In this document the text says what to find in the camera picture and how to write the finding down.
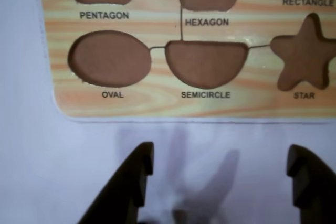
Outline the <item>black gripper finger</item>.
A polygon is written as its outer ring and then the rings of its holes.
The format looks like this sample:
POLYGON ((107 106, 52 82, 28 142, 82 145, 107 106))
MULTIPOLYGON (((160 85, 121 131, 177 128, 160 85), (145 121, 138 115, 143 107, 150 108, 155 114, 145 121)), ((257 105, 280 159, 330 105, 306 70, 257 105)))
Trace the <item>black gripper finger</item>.
POLYGON ((311 150, 293 144, 287 157, 293 205, 301 223, 335 223, 335 172, 311 150))
POLYGON ((153 169, 154 143, 143 142, 112 175, 79 223, 137 223, 153 169))

